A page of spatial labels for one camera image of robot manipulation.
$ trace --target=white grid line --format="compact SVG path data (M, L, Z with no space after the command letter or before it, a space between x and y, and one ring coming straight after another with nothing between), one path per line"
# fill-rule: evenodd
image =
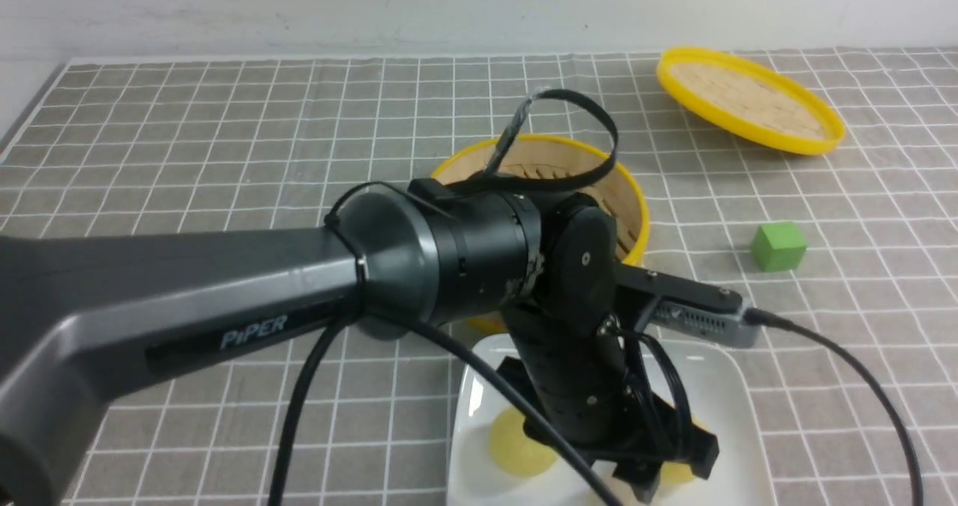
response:
M349 76L350 76L350 63L352 63L352 62L350 61L350 62L348 62L347 65L346 65L346 78L347 78L347 79L348 79ZM339 118L339 117L342 117L342 114L343 114L343 104L344 104L344 100L342 100L342 99L345 99L345 97L346 97L346 82L344 81L344 82L343 82L343 90L342 90L342 93L341 93L341 100L339 100L339 108L338 108L338 110L336 110L336 117L338 117L338 118ZM336 129L336 130L339 130L339 120L338 120L338 119L336 120L335 129ZM335 144L335 141L333 141L332 149L329 151L329 157L332 158L332 155L335 154L335 149L336 149L336 144ZM319 203L319 204L320 204L319 213L318 213L318 215L316 215L316 225L319 225L319 222L320 222L320 220L322 219L322 216L323 216L323 207L322 207L322 205L323 205L323 204L325 203L325 201L326 201L326 190L329 188L329 186L328 186L328 184L329 184L329 168L331 168L331 167L332 167L332 164L326 164L326 178L323 179L322 199L320 200L320 203ZM341 336L342 336L342 339L343 339L343 346L342 346L342 349L340 349L340 352L339 352L339 359L340 359L340 360L345 360L345 359L346 359L346 345L349 343L350 329L343 329L342 333L340 333L339 335L341 335ZM337 368L337 370L336 370L336 395L335 395L335 397L333 397L333 400L332 400L332 417L329 418L329 440L332 440L332 434L335 433L335 431L336 431L336 412L339 410L339 403L340 403L339 397L340 397L340 392L342 391L342 387L343 387L343 372L344 372L344 370L346 369L346 363L345 363L345 362L339 362L339 365L336 366L336 368ZM322 494L322 496L321 496L320 499L319 499L319 506L323 506L323 502L324 502L324 499L325 499L325 497L326 497L326 483L329 482L329 461L331 460L331 458L332 458L332 448L328 448L328 449L326 449L326 460L325 460L325 462L323 463L323 481L322 481L322 484L321 484L321 489L323 490L323 494Z

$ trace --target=black cable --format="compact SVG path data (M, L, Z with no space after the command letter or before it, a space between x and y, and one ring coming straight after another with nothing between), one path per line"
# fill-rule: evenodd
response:
M794 332L797 335L804 336L804 338L811 339L814 342L817 342L820 345L824 345L826 348L831 350L835 355L841 356L845 362L852 366L861 378L868 383L868 386L872 389L872 392L875 393L877 399L882 404L882 407L888 413L888 417L892 421L893 427L899 436L899 441L901 442L901 449L904 451L904 461L908 466L908 479L911 481L911 503L913 506L921 506L924 504L924 488L923 483L921 483L921 467L918 463L918 455L915 454L915 446L911 442L911 437L908 436L908 430L904 421L901 421L901 417L897 414L895 410L895 405L892 404L892 400L888 399L888 394L882 390L882 386L879 384L879 381L875 379L875 376L869 372L868 368L864 364L858 361L852 353L849 353L848 350L842 348L841 345L835 343L831 339L825 338L818 332L812 332L810 329L804 328L804 326L798 326L794 322L776 315L770 311L764 311L763 309L750 308L745 312L745 317L743 321L750 325L766 325L769 328L783 329L783 331Z
M492 369L492 366L486 363L485 360L480 359L479 356L476 356L476 353L466 348L465 345L459 343L449 336L448 333L441 331L441 329L434 328L434 326L419 322L404 322L403 326L409 329L410 332L414 332L416 335L420 335L422 338L447 350L449 353L452 353L453 356L465 362L470 368L475 369L476 373L479 373L483 379L489 381L489 384L492 384L493 388L499 390L499 393L502 394L503 397L506 397L509 403L512 403L519 409L523 416L536 425L538 430L541 430L547 435L552 448L565 459L566 463L571 465L572 468L579 473L579 476L582 476L585 483L588 483L592 491L599 496L599 499L602 499L602 502L605 503L606 506L622 506L622 502L616 499L612 490L602 482L602 478L599 478L599 475L596 475L596 473L592 471L592 466L589 465L589 462L585 461L585 459L579 455L578 451L549 424L549 421L546 420L522 394L516 392L516 389L510 386L505 379L502 379L499 373L496 373L496 370Z
M503 159L505 159L509 149L513 146L513 142L516 140L523 123L529 116L529 106L535 100L566 101L566 103L576 105L584 109L586 113L592 117L595 117L612 137L612 149L609 151L608 158L600 162L599 165L596 165L595 168L568 177L536 179L518 176L500 176L496 174L499 165ZM486 165L483 171L476 173L475 176L465 179L464 181L448 184L446 188L451 189L452 192L459 193L459 195L471 195L472 193L479 192L577 192L579 189L595 185L612 172L612 169L615 168L618 152L619 129L616 127L615 121L612 120L612 116L610 116L605 109L602 109L601 105L595 103L595 100L590 99L590 97L586 97L585 94L577 93L576 91L568 89L547 89L531 94L528 99L519 105L516 114L513 116L513 120L506 126L506 130L502 132L502 135L499 136L499 141L496 142L492 157L489 158L489 164Z
M642 346L636 338L635 332L624 332L623 345L626 349L626 384L632 387L635 402L639 405L646 427L649 427L651 440L660 454L673 456L675 447L668 438L668 433L662 427L662 419L656 410L653 387L649 384L649 376L642 361Z
M671 362L670 357L665 352L662 344L653 336L647 333L640 333L639 341L649 348L649 352L656 359L659 368L662 369L662 376L665 377L668 384L668 393L671 394L671 400L675 406L675 452L674 461L686 461L689 458L688 448L692 445L692 410L689 405L689 397L685 393L685 386L682 379L675 369L675 364Z
M393 192L398 193L398 195L402 195L406 199L409 199L411 202L416 203L417 205L425 207L429 210L432 210L432 212L438 213L438 215L440 216L448 217L448 219L451 219L452 217L452 216L449 216L449 213L446 213L445 210L440 209L436 205L433 205L432 203L422 199L421 197L418 197L417 195L415 195L415 193L407 192L405 191L405 189L401 189L399 186L396 186L392 183L388 183L386 181L373 180L370 182L363 182L362 184L357 184L353 186L352 188L347 189L345 193L340 195L339 199L336 199L336 202L332 204L332 208L329 209L329 213L327 213L326 217L324 217L323 223L325 223L326 225L335 225L336 223L338 223L339 209L343 208L343 205L345 205L346 201L350 197L356 195L356 193L359 193L363 189L370 188L370 186L385 186L388 189L392 189Z
M300 414L302 414L302 405L305 404L305 396L309 392L309 386L312 384L312 377L319 369L319 363L329 350L339 332L346 328L346 324L327 326L318 342L309 352L309 356L302 364L299 376L296 378L296 386L293 387L293 393L290 397L290 408L287 408L287 417L283 421L283 431L280 433L280 448L276 452L276 465L273 468L273 479L269 485L269 499L267 506L280 506L283 503L283 491L287 486L287 475L290 473L290 461L293 456L293 442L296 440L296 428L299 425Z
M673 461L682 462L687 460L689 458L688 448L690 448L692 444L692 430L694 430L695 425L692 423L692 410L689 397L685 391L685 386L682 384L678 370L675 368L675 364L668 358L665 349L653 336L643 332L631 331L618 331L615 333L626 340L626 363L627 368L629 368L629 373L632 374L632 380L630 380L629 383L632 389L636 390L637 401L643 410L647 424L650 425L651 431L653 431L651 435L653 435L653 440L656 442L656 447L659 448L660 451L663 451L663 454L673 457ZM656 408L654 408L654 406L647 408L642 399L645 397L647 400L651 400L653 399L654 393L651 391L649 379L644 372L642 350L639 347L639 343L649 348L649 352L653 358L656 359L656 363L662 370L662 376L665 378L668 393L671 394L675 408L675 439L674 442L668 441L668 444L665 445L664 448L662 438L668 440L668 434L663 430Z

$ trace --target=yellow rim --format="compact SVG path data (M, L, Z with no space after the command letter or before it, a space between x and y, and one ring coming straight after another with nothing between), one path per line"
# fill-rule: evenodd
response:
M760 80L771 87L787 94L788 97L802 104L819 121L826 132L824 140L811 140L797 135L788 135L765 128L745 118L736 117L715 104L702 99L698 94L685 87L671 74L671 67L681 63L702 63L721 66L722 68L740 73L743 76ZM777 148L786 152L804 155L825 154L835 149L845 137L845 125L838 114L828 107L815 94L805 89L797 82L772 72L764 66L747 59L729 55L728 53L713 52L702 48L674 48L663 53L656 69L659 83L678 103L685 106L709 123L724 128L736 135L741 135L749 141L766 147Z
M592 145L585 144L584 142L580 142L576 140L571 140L571 138L558 137L558 135L523 134L523 135L520 135L518 138L516 138L516 140L517 141L521 141L521 140L555 141L555 142L560 142L561 144L568 144L571 147L581 148L582 150L588 152L589 154L595 155L599 158L608 158L608 154L605 154L605 152L602 152L598 148L592 147ZM454 164L456 160L458 160L460 157L465 156L466 154L469 154L470 152L475 152L476 150L490 147L490 145L494 145L497 141L499 141L499 138L489 138L489 140L477 142L477 144L469 145L469 147L466 147L462 149L461 151L459 151L458 154L455 154L451 158L445 159L445 161L442 162L442 164L440 164L434 172L432 172L432 178L437 178L439 175L442 174L442 172L446 171L446 169L449 168L449 165ZM640 216L642 217L642 220L639 226L639 237L635 241L635 246L632 247L632 250L629 250L629 254L626 254L626 257L623 258L622 260L622 263L635 266L637 264L640 264L642 260L642 254L646 252L646 246L649 245L649 229L650 229L649 205L646 204L646 196L643 195L642 188L640 188L639 183L635 182L635 179L632 178L632 175L628 171L626 171L625 166L623 166L622 164L618 164L617 162L617 164L615 165L615 171L618 171L619 175L622 175L623 178L626 179L626 182L629 183L630 188L632 188L632 192L635 193L636 199L638 199L639 201L639 213L640 213Z

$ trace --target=yellow food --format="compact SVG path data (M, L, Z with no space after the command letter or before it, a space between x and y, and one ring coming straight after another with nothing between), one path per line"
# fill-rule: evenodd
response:
M489 430L489 457L500 469L518 478L548 471L558 459L553 449L531 440L522 430L525 417L509 407L495 417Z

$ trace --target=piper logo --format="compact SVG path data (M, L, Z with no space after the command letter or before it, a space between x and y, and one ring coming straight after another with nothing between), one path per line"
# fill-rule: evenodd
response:
M266 319L266 321L253 323L245 328L226 332L219 342L219 349L239 347L257 339L269 338L274 333L283 332L283 326L287 319L287 315L280 315L272 319Z

